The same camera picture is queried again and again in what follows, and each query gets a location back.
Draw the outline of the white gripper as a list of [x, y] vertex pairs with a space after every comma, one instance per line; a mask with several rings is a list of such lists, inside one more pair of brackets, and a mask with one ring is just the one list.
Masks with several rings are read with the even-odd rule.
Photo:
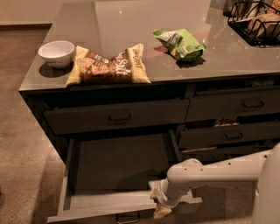
[[170, 183], [167, 178], [161, 180], [158, 188], [155, 187], [150, 195], [152, 200], [158, 200], [153, 218], [162, 219], [170, 214], [171, 208], [180, 203], [186, 193], [187, 190], [180, 189], [177, 185]]

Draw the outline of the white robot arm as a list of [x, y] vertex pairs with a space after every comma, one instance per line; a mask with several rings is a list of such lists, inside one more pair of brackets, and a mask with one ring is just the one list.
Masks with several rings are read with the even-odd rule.
[[161, 219], [187, 193], [202, 186], [255, 190], [251, 224], [280, 224], [280, 146], [243, 157], [203, 165], [195, 158], [173, 165], [153, 190], [153, 217]]

